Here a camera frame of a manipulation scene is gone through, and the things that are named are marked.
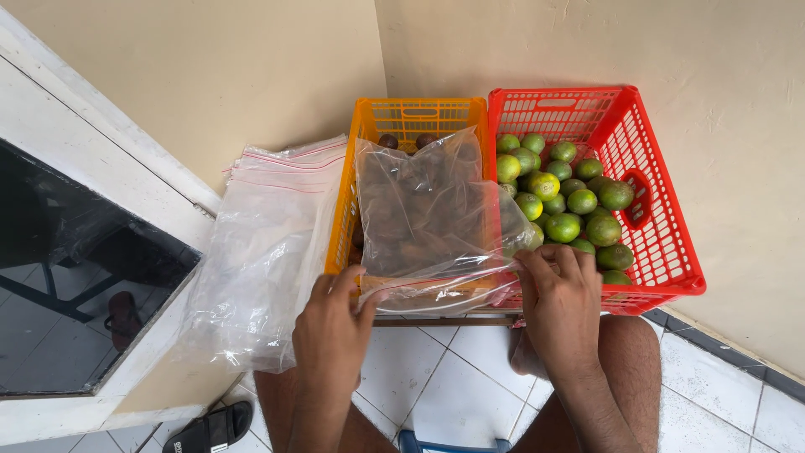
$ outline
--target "brown flip flop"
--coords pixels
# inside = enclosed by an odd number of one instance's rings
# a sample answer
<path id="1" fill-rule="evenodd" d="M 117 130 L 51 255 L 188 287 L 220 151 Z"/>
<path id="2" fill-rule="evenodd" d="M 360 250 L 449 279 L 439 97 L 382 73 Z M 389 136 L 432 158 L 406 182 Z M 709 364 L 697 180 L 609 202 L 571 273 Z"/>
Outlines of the brown flip flop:
<path id="1" fill-rule="evenodd" d="M 103 322 L 103 327 L 112 332 L 112 345 L 118 352 L 125 351 L 134 341 L 142 329 L 142 321 L 131 293 L 121 291 L 109 299 L 109 317 Z"/>

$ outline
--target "white door frame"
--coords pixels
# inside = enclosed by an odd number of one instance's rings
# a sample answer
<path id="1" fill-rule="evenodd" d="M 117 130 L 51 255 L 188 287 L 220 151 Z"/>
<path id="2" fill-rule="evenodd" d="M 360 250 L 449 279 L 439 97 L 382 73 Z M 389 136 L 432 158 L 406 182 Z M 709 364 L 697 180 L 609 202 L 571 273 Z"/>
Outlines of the white door frame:
<path id="1" fill-rule="evenodd" d="M 0 137 L 204 252 L 220 197 L 0 8 Z M 136 424 L 110 418 L 175 343 L 187 281 L 93 394 L 0 397 L 0 445 Z M 169 408 L 149 422 L 195 417 Z"/>

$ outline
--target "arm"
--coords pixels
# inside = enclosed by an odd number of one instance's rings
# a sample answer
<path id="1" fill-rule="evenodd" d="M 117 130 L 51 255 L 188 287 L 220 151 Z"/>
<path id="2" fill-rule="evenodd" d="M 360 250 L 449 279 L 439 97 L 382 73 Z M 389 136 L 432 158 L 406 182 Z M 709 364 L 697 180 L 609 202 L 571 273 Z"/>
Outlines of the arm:
<path id="1" fill-rule="evenodd" d="M 585 452 L 642 449 L 618 409 L 598 361 L 601 275 L 595 258 L 564 245 L 519 251 L 523 313 L 534 349 Z M 548 260 L 555 260 L 559 275 Z"/>
<path id="2" fill-rule="evenodd" d="M 320 276 L 296 319 L 292 341 L 299 391 L 288 453 L 338 450 L 380 300 L 370 298 L 357 316 L 352 314 L 349 294 L 364 270 L 351 266 L 338 276 Z"/>

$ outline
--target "hand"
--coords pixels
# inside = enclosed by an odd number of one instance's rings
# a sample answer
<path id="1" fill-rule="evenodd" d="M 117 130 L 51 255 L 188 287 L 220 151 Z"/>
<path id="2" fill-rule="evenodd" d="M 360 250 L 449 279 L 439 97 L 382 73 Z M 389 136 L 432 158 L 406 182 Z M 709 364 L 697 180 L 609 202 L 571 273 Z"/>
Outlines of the hand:
<path id="1" fill-rule="evenodd" d="M 601 275 L 595 257 L 567 245 L 543 245 L 514 254 L 521 271 L 528 336 L 554 386 L 597 377 Z M 559 275 L 548 260 L 559 265 Z"/>
<path id="2" fill-rule="evenodd" d="M 363 272 L 360 266 L 350 266 L 338 276 L 320 276 L 313 285 L 291 336 L 300 393 L 325 401 L 348 401 L 355 389 L 374 311 L 382 299 L 371 297 L 359 314 L 353 314 L 349 294 L 357 289 L 355 276 Z"/>

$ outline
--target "blue stool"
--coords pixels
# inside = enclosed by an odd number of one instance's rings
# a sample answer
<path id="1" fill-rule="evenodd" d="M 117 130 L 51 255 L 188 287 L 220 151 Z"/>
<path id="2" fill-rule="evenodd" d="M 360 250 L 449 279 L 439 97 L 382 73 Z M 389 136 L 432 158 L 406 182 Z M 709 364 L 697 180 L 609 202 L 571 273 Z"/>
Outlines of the blue stool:
<path id="1" fill-rule="evenodd" d="M 443 445 L 441 443 L 420 442 L 416 440 L 414 431 L 402 430 L 399 435 L 400 453 L 422 453 L 423 449 L 431 451 L 443 451 L 444 453 L 507 453 L 511 450 L 511 444 L 503 438 L 495 439 L 494 448 L 472 448 L 455 447 L 453 445 Z"/>

